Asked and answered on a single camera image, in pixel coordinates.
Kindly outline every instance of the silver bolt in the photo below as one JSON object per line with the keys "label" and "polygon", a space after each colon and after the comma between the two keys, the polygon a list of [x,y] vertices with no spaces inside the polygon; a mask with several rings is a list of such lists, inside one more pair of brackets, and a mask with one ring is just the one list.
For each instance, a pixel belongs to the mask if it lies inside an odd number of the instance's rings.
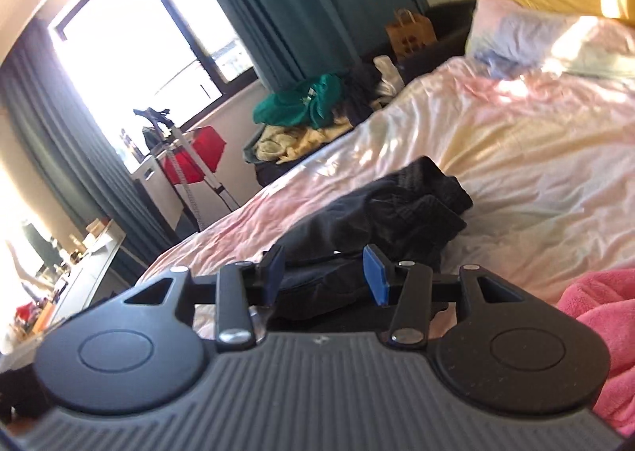
{"label": "silver bolt", "polygon": [[218,335],[218,340],[230,345],[247,343],[251,338],[252,334],[246,329],[226,329]]}
{"label": "silver bolt", "polygon": [[397,329],[392,335],[393,342],[401,345],[415,345],[423,340],[423,333],[412,327]]}

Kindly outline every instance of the bed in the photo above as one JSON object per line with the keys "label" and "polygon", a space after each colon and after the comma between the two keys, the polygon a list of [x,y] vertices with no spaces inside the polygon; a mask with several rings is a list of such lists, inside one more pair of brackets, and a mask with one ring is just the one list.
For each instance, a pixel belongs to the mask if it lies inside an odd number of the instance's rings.
{"label": "bed", "polygon": [[[481,31],[492,28],[491,18],[480,19]],[[635,53],[635,32],[610,23],[625,38],[614,46]],[[477,25],[472,41],[483,41]],[[570,35],[579,20],[566,26]],[[606,40],[614,34],[595,30],[598,44],[613,44]],[[490,75],[491,66],[466,56],[419,77],[353,132],[167,251],[141,280],[173,265],[210,274],[258,261],[307,214],[420,156],[456,176],[474,201],[442,272],[478,263],[555,304],[588,270],[635,267],[635,88],[539,67],[513,79]],[[202,335],[212,313],[198,308]],[[453,323],[451,309],[440,313],[431,336]]]}

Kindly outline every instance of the pink blanket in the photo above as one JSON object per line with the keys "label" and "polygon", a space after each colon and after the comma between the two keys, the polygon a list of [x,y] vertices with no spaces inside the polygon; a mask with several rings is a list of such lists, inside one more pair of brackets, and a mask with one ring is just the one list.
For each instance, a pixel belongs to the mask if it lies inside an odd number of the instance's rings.
{"label": "pink blanket", "polygon": [[594,411],[630,435],[635,431],[635,269],[584,274],[565,290],[558,308],[606,342],[611,371]]}

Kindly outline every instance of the window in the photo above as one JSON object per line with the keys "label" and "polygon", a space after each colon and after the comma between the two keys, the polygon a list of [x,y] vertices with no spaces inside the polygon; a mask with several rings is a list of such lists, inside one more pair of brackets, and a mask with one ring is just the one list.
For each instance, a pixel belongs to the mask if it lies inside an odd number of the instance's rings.
{"label": "window", "polygon": [[132,172],[147,154],[133,109],[169,108],[182,129],[256,78],[216,0],[84,0],[55,27],[60,58]]}

